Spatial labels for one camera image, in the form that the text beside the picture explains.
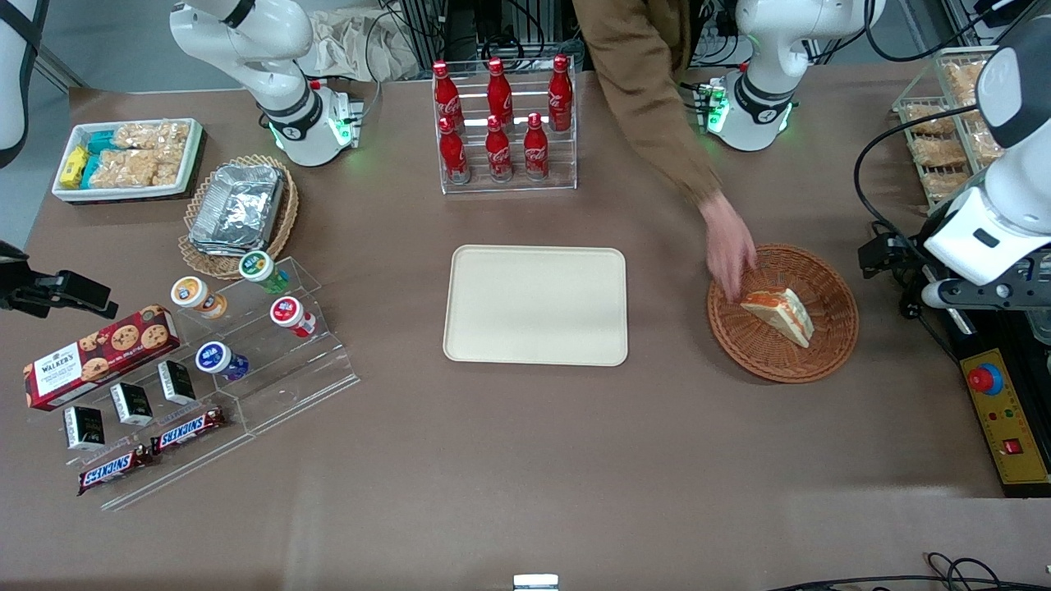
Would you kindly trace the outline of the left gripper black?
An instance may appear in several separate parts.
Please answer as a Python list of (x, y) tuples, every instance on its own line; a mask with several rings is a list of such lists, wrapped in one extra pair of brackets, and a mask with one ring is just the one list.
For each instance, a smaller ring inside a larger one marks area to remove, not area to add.
[(859, 269), (864, 279), (897, 270), (897, 284), (908, 289), (922, 289), (936, 281), (936, 269), (919, 246), (916, 236), (898, 239), (897, 233), (878, 233), (859, 247)]

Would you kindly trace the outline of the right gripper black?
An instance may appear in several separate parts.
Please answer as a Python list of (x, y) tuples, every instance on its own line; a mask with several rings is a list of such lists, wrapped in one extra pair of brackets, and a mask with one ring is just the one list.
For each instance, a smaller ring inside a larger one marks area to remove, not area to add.
[[(42, 307), (15, 300), (23, 287), (36, 285), (37, 273), (30, 269), (29, 254), (7, 241), (1, 242), (1, 308), (41, 318)], [(74, 272), (57, 272), (42, 277), (39, 287), (49, 308), (74, 308), (102, 318), (114, 319), (119, 305), (110, 299), (112, 289), (88, 277)]]

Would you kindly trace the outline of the person's bare hand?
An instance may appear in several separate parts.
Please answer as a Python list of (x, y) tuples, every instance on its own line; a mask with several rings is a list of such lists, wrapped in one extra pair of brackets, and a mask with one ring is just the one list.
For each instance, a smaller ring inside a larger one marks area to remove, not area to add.
[(750, 228), (720, 191), (705, 198), (698, 210), (706, 225), (707, 269), (725, 298), (736, 302), (744, 273), (757, 259)]

